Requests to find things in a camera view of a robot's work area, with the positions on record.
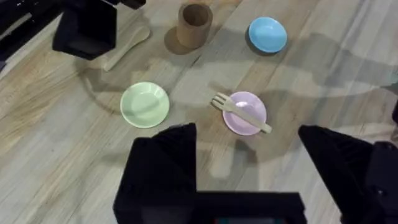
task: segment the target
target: cup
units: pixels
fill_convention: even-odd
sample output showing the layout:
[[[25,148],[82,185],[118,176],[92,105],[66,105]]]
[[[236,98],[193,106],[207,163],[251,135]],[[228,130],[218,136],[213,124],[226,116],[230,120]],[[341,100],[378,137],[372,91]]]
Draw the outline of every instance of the cup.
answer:
[[[206,43],[213,13],[205,4],[184,4],[178,12],[177,39],[183,46],[197,49]]]

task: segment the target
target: green plate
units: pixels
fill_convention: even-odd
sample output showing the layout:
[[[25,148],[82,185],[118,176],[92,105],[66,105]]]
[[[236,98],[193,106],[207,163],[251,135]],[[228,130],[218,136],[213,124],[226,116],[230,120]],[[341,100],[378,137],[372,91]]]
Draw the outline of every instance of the green plate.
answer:
[[[120,101],[123,118],[137,128],[157,126],[166,118],[169,108],[166,91],[150,82],[130,86]]]

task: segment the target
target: fork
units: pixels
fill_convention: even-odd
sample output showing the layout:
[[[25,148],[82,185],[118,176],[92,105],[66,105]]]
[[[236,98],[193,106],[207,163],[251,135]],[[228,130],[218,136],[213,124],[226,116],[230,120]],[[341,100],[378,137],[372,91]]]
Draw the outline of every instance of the fork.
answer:
[[[235,105],[235,102],[228,96],[217,93],[217,95],[211,100],[211,104],[217,107],[220,110],[227,111],[230,113],[239,116],[249,124],[259,128],[261,131],[265,133],[271,133],[272,127],[266,123],[259,121],[257,118],[253,117],[252,115],[248,114],[246,111],[242,110],[241,108]]]

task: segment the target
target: wooden spoon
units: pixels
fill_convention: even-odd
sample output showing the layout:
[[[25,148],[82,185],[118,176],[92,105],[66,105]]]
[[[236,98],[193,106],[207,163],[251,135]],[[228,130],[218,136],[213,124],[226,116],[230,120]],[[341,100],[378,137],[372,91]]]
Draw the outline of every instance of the wooden spoon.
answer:
[[[120,59],[134,46],[146,40],[150,35],[150,29],[146,26],[138,27],[132,34],[129,41],[124,44],[124,46],[118,50],[114,49],[107,55],[107,58],[110,58],[105,64],[103,65],[103,69],[105,71],[110,71],[119,61]]]

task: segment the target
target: bowl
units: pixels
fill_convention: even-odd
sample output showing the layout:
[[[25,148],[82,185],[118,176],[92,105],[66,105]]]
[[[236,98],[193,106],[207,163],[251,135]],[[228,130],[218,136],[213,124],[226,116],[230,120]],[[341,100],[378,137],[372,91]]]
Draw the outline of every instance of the bowl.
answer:
[[[265,123],[267,121],[267,110],[263,102],[253,93],[240,91],[234,93],[230,98],[235,105],[242,108],[245,112],[256,117],[259,121]],[[247,123],[245,120],[233,113],[223,111],[223,117],[226,125],[230,130],[242,136],[251,136],[257,134],[260,129]]]
[[[249,26],[252,44],[262,52],[276,53],[287,43],[287,33],[283,25],[271,17],[259,17]]]
[[[169,108],[170,101],[166,91],[151,82],[130,86],[120,101],[123,118],[137,128],[157,126],[166,118]]]

